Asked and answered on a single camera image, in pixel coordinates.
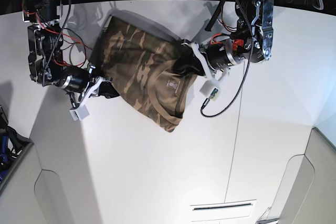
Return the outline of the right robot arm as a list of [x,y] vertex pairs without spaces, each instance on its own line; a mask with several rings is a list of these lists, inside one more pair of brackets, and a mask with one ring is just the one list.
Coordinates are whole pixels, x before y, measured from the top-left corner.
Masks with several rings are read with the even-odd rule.
[[[72,6],[72,0],[68,0],[68,6]],[[70,12],[60,24],[62,11],[62,0],[22,0],[23,21],[31,23],[27,28],[30,79],[43,87],[63,89],[73,109],[84,104],[85,97],[118,97],[111,78],[104,78],[87,59],[78,64],[64,60],[63,44],[70,37],[64,31]]]

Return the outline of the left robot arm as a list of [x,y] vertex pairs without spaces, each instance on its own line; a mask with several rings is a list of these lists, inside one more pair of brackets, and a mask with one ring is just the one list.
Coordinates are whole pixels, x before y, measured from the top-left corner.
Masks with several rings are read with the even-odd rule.
[[226,1],[220,1],[205,30],[210,31],[217,20],[227,32],[217,33],[208,43],[201,44],[200,58],[191,49],[191,42],[181,41],[182,55],[173,65],[175,74],[214,77],[217,72],[224,72],[244,60],[258,63],[271,57],[274,0],[235,0],[238,20],[233,28],[223,19]]

